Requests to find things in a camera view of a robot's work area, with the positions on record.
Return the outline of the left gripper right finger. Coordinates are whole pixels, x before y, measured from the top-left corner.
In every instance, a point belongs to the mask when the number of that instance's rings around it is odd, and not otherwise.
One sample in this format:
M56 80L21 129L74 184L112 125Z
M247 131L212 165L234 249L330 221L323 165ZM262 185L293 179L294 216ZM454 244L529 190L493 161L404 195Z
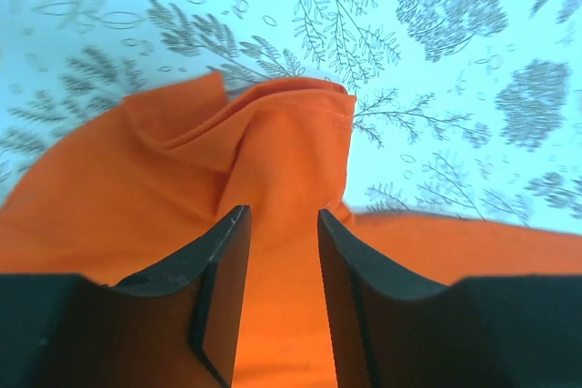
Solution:
M362 242L330 212L317 239L341 387L578 387L578 275L441 284Z

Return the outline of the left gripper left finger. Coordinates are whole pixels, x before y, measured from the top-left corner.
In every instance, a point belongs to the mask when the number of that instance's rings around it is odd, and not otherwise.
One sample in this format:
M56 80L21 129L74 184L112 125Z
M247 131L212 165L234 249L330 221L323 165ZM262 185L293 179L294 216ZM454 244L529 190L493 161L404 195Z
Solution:
M3 274L4 387L228 387L252 215L205 234L114 286L81 274Z

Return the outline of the orange t shirt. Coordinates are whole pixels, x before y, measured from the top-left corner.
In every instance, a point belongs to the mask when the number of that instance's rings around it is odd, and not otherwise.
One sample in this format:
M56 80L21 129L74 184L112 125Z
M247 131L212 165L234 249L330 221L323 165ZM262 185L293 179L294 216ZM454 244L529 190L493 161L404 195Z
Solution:
M482 220L354 214L343 201L356 99L309 78L229 100L221 74L128 96L46 152L1 209L5 273L111 284L250 206L238 387L333 387L316 218L441 283L577 274L581 239Z

